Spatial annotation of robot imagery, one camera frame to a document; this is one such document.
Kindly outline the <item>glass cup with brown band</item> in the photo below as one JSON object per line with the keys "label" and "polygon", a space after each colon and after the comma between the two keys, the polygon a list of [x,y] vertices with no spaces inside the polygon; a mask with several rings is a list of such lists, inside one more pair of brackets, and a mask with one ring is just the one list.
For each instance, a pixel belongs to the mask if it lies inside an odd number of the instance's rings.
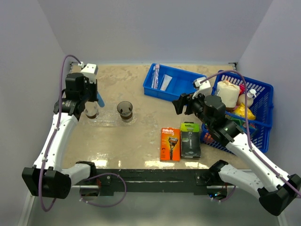
{"label": "glass cup with brown band", "polygon": [[96,102],[86,102],[85,104],[85,115],[90,118],[94,119],[98,116],[98,104]]}

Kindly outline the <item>light blue toothpaste tube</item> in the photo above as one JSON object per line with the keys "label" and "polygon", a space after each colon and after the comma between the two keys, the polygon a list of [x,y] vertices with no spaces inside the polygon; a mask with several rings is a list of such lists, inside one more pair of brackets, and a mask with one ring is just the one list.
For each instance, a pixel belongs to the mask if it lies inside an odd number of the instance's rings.
{"label": "light blue toothpaste tube", "polygon": [[104,103],[104,101],[103,101],[103,99],[102,99],[102,97],[101,97],[101,95],[100,95],[99,92],[97,93],[97,99],[98,99],[98,101],[97,101],[98,105],[99,105],[101,108],[105,107],[105,103]]}

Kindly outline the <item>white toothpaste tube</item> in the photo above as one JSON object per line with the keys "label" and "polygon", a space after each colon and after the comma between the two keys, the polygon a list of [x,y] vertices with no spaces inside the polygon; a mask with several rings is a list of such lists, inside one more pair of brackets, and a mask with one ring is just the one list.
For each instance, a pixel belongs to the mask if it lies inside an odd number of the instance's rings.
{"label": "white toothpaste tube", "polygon": [[161,91],[166,91],[166,89],[167,89],[169,83],[171,82],[171,80],[172,80],[172,77],[165,74],[164,78],[163,78],[163,81],[162,81],[162,84],[161,84],[161,87],[160,87],[160,90]]}

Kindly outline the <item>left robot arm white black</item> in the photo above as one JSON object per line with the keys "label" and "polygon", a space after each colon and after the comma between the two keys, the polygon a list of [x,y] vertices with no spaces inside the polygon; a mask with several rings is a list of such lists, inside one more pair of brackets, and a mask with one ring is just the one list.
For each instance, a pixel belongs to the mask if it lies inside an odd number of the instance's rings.
{"label": "left robot arm white black", "polygon": [[54,106],[51,129],[44,147],[32,167],[25,167],[22,178],[33,196],[64,199],[80,181],[92,185],[97,181],[96,166],[78,161],[68,169],[62,161],[71,133],[76,127],[86,102],[97,102],[95,73],[70,73],[65,89]]}

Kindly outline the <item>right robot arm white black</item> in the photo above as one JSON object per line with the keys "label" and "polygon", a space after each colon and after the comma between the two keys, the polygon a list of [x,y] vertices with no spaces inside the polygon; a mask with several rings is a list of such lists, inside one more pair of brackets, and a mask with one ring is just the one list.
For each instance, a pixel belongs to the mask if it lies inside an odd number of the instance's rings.
{"label": "right robot arm white black", "polygon": [[194,114],[206,125],[214,141],[242,159],[254,173],[253,176],[238,170],[225,161],[218,161],[210,168],[210,181],[215,185],[230,183],[256,197],[270,214],[279,216],[300,196],[301,178],[288,174],[267,158],[248,135],[225,116],[225,104],[218,96],[181,94],[172,101],[177,114]]}

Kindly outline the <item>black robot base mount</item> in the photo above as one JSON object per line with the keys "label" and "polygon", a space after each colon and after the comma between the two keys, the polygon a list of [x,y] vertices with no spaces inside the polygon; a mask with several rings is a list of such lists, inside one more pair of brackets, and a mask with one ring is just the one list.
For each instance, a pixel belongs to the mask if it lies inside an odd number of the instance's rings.
{"label": "black robot base mount", "polygon": [[124,179],[127,192],[193,193],[207,195],[222,186],[223,181],[208,169],[97,169],[97,175],[117,174]]}

